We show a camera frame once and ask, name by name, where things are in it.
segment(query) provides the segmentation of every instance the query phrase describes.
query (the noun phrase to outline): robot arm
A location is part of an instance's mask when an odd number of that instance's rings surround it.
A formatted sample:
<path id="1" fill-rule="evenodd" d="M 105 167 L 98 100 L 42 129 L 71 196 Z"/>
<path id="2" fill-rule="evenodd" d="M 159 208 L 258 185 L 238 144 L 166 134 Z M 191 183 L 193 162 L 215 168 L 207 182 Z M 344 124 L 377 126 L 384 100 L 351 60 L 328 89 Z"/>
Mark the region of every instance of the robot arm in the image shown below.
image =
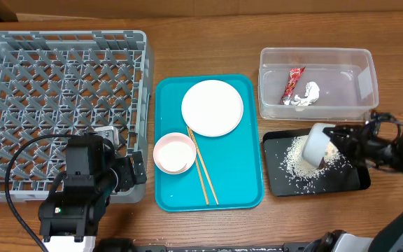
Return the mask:
<path id="1" fill-rule="evenodd" d="M 66 171 L 56 176 L 38 210 L 49 252 L 92 251 L 110 194 L 146 182 L 145 171 L 135 170 L 129 157 L 115 156 L 117 135 L 116 128 L 104 127 L 68 140 Z"/>
<path id="2" fill-rule="evenodd" d="M 378 137 L 381 123 L 397 125 L 398 133 L 394 140 L 389 141 Z M 372 119 L 365 125 L 325 127 L 323 133 L 354 166 L 403 173 L 403 132 L 401 133 L 400 126 L 403 126 L 403 122 L 397 121 L 389 113 L 372 113 Z M 335 230 L 309 244 L 304 251 L 403 251 L 403 213 L 380 231 L 374 239 L 356 237 L 343 230 Z"/>

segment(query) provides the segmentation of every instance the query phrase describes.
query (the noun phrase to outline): teal tray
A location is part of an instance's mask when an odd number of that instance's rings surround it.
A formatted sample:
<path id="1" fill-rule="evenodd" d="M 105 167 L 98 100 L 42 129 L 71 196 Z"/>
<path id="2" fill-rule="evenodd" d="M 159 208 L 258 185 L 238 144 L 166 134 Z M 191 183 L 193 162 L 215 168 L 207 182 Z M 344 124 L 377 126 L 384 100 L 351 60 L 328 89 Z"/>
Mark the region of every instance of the teal tray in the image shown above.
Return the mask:
<path id="1" fill-rule="evenodd" d="M 178 77 L 161 81 L 155 91 L 155 143 L 168 133 L 188 134 L 181 103 L 193 85 L 205 80 L 225 81 L 239 92 L 243 101 L 242 120 L 232 132 L 213 138 L 195 133 L 219 205 L 215 203 L 201 167 L 209 205 L 205 203 L 195 164 L 178 175 L 166 174 L 155 166 L 155 199 L 165 211 L 244 209 L 256 207 L 264 197 L 253 85 L 243 75 Z"/>

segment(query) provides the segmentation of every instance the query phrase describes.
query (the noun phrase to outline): black tray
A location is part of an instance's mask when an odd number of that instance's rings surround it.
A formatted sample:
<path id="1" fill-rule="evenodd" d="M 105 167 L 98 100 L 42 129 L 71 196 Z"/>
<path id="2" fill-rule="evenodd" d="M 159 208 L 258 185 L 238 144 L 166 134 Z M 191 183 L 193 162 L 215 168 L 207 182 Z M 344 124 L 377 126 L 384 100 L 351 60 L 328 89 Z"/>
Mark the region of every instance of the black tray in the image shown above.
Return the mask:
<path id="1" fill-rule="evenodd" d="M 310 130 L 294 129 L 268 132 L 264 135 L 264 155 L 271 192 L 275 196 L 293 196 L 368 189 L 371 185 L 368 169 L 344 164 L 346 161 L 344 157 L 337 160 L 318 178 L 309 180 L 290 178 L 291 175 L 284 169 L 284 165 L 281 166 L 285 158 L 284 153 L 292 145 L 295 137 L 306 136 Z"/>

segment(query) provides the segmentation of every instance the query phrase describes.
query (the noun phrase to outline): white plate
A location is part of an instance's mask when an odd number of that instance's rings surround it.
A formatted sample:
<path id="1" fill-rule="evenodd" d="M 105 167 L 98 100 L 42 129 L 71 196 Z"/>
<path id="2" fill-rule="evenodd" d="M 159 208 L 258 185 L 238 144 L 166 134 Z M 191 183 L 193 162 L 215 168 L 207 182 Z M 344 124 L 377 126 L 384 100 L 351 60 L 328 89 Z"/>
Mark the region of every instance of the white plate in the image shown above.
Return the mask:
<path id="1" fill-rule="evenodd" d="M 186 92 L 181 113 L 194 132 L 205 137 L 219 137 L 237 127 L 243 115 L 243 102 L 230 84 L 205 80 Z"/>

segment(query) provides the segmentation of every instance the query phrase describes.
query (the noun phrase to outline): red wrapper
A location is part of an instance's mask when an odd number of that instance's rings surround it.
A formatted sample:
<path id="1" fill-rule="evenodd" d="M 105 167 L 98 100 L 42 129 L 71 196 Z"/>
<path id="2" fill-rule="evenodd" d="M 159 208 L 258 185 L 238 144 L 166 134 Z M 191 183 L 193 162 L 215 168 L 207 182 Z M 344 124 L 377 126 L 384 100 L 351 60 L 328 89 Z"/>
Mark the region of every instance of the red wrapper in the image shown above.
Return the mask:
<path id="1" fill-rule="evenodd" d="M 290 70 L 288 84 L 286 85 L 284 94 L 281 97 L 282 105 L 289 105 L 290 99 L 292 99 L 293 90 L 295 89 L 297 81 L 301 77 L 302 72 L 304 71 L 305 68 L 306 67 L 303 67 L 301 69 Z"/>

